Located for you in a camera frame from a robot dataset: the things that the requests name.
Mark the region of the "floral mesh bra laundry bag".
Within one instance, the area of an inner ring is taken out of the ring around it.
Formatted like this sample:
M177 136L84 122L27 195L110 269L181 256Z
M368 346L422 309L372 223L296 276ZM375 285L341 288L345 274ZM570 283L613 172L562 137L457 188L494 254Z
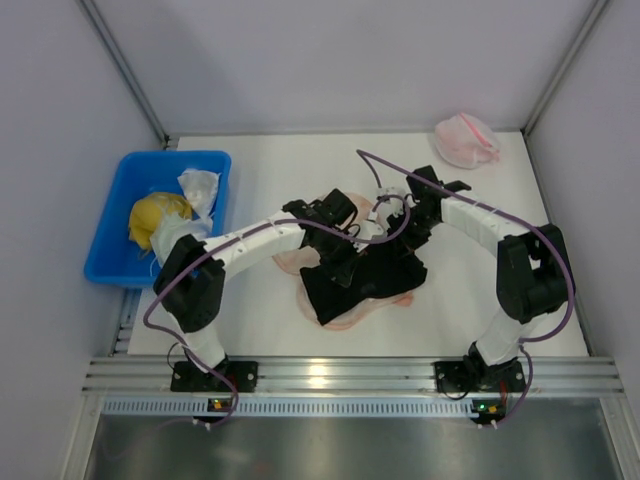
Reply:
M348 329L424 284L427 269L403 241L404 205L393 193L371 203L334 189L310 203L290 201L283 211L330 229L303 224L302 245L273 257L299 278L298 306L323 328Z

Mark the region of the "black bra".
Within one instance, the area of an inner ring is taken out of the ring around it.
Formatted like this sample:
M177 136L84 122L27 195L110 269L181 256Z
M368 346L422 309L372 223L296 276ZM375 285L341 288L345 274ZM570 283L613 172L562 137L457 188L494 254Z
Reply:
M300 270L302 283L318 322L324 326L366 300L384 300L402 295L424 284L427 268L413 253L398 255L392 242L364 250L352 283L343 288L316 267Z

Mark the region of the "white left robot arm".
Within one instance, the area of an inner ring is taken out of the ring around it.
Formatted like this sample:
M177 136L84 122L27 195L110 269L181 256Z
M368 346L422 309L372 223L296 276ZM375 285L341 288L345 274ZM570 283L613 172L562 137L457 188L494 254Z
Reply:
M175 323L161 330L175 337L198 371L216 371L227 358L214 319L228 280L270 257L309 247L329 284L348 287L356 261L383 235L377 212L359 216L338 189L310 203L290 201L267 219L227 235L200 240L185 234L153 285L158 305Z

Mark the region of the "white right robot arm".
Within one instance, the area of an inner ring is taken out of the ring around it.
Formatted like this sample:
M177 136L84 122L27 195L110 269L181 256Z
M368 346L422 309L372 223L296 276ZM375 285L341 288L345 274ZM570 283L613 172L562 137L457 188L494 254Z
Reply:
M432 167L406 175L413 197L406 232L413 242L448 225L464 233L496 260L499 309L485 332L457 361L435 366L439 392L459 400L471 392L523 392L529 387L517 357L543 316L574 309L575 285L561 230L535 227L473 197L469 185L443 183Z

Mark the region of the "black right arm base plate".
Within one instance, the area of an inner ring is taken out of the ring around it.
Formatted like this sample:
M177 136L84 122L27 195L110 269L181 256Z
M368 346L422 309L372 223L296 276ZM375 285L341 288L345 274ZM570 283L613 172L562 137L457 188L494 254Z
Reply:
M469 394L521 393L526 385L519 361L484 368L463 360L438 361L434 364L436 389L457 399Z

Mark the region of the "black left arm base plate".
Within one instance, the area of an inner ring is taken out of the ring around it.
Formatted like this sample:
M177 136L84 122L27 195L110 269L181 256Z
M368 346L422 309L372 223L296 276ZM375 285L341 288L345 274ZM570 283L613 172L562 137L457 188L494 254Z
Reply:
M254 361L224 360L216 371L224 376L240 393L255 391L258 380L258 363ZM216 376L204 372L191 361L176 362L170 390L172 392L230 392L230 388Z

